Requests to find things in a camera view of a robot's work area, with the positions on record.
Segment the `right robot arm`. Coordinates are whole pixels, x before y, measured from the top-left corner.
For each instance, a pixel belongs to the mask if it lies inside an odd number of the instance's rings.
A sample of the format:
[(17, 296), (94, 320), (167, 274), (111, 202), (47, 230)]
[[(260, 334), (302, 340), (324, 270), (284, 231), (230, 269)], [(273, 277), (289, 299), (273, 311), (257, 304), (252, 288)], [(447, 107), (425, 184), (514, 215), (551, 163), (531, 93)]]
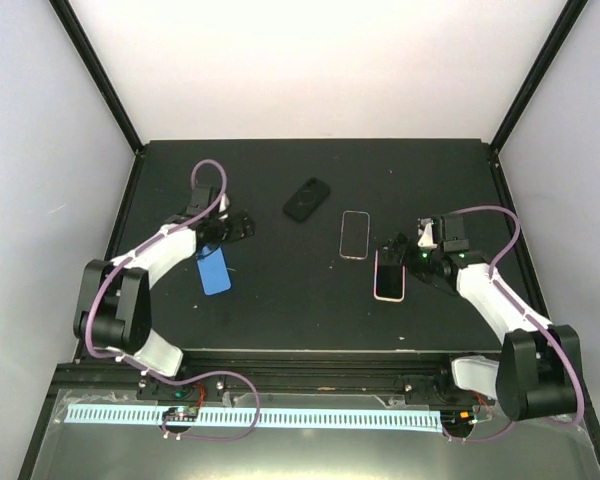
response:
[(417, 234), (397, 233), (375, 252), (376, 300), (399, 303), (406, 279), (423, 283), (444, 280), (467, 301), (501, 344), (498, 359), (465, 355), (434, 379), (437, 396), (456, 403), (470, 391), (499, 403), (513, 422), (550, 418), (576, 425), (585, 414), (580, 341), (568, 325), (554, 325), (535, 311), (499, 273), (498, 262), (521, 234), (516, 225), (511, 239), (495, 257), (471, 247), (464, 217), (468, 209), (421, 218)]

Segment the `beige phone case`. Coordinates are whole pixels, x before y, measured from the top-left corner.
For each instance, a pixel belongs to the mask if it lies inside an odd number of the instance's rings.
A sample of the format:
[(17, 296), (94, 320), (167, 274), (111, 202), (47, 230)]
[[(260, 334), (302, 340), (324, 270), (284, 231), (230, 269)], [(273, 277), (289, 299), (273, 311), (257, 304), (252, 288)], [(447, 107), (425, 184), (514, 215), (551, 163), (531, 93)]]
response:
[(378, 249), (374, 264), (373, 295), (378, 301), (400, 303), (404, 300), (406, 268), (388, 250)]

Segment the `purple phone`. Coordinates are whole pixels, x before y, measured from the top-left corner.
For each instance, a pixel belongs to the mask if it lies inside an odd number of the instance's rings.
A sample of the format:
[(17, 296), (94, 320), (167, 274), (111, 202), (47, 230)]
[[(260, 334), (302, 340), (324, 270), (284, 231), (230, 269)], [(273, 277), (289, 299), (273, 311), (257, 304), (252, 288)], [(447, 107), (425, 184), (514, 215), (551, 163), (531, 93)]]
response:
[(378, 265), (374, 295), (378, 300), (400, 302), (404, 299), (405, 272), (401, 265)]

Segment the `black phone case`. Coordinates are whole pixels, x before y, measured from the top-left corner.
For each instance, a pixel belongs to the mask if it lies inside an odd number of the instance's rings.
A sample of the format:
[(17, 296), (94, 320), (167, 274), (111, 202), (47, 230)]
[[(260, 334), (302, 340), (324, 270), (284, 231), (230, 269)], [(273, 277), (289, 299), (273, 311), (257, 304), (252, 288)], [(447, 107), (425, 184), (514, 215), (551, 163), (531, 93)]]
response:
[(306, 180), (283, 205), (283, 213), (296, 222), (304, 222), (329, 197), (330, 186), (312, 177)]

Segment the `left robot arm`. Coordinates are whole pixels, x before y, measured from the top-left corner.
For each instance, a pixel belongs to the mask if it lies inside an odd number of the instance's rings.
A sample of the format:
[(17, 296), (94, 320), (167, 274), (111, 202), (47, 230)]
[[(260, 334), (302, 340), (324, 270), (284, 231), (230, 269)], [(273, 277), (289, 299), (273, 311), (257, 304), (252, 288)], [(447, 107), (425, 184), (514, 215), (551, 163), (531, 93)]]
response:
[(228, 291), (231, 280), (222, 246), (254, 234), (254, 221), (245, 210), (231, 213), (225, 193), (196, 187), (187, 208), (170, 217), (149, 241), (110, 261), (86, 265), (75, 337), (85, 341), (90, 331), (98, 353), (131, 358), (159, 374), (159, 386), (171, 398), (187, 397), (195, 376), (181, 365), (183, 351), (153, 329), (151, 289), (179, 263), (194, 258), (206, 296)]

